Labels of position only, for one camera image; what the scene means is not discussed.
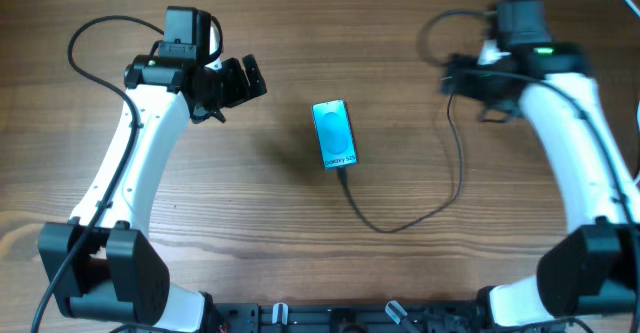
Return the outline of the blue Galaxy smartphone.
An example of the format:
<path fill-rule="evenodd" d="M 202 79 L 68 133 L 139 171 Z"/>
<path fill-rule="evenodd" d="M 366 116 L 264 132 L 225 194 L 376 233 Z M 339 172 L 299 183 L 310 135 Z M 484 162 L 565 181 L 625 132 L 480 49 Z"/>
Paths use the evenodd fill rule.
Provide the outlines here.
<path fill-rule="evenodd" d="M 345 101 L 317 103 L 311 110 L 324 168 L 356 164 L 358 155 Z"/>

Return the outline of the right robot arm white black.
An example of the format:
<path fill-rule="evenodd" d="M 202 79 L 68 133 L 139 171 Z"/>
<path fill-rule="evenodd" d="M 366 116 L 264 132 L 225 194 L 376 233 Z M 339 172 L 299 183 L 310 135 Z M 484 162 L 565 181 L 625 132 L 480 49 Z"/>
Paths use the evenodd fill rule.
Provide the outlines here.
<path fill-rule="evenodd" d="M 639 314 L 639 190 L 604 117 L 582 51 L 556 41 L 541 0 L 501 0 L 483 13 L 477 56 L 454 54 L 444 86 L 535 130 L 560 189 L 567 235 L 535 272 L 487 290 L 496 328 Z"/>

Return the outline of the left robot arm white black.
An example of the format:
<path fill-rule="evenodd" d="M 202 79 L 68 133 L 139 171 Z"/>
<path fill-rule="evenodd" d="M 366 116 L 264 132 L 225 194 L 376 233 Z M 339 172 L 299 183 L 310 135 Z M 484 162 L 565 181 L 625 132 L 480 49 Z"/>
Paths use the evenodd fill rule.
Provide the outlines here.
<path fill-rule="evenodd" d="M 226 332 L 207 293 L 172 282 L 149 242 L 153 202 L 168 158 L 189 124 L 266 93 L 256 59 L 223 59 L 218 19 L 171 6 L 160 39 L 126 68 L 123 109 L 90 188 L 67 221 L 41 230 L 49 284 L 44 302 L 67 318 L 113 322 L 119 330 Z"/>

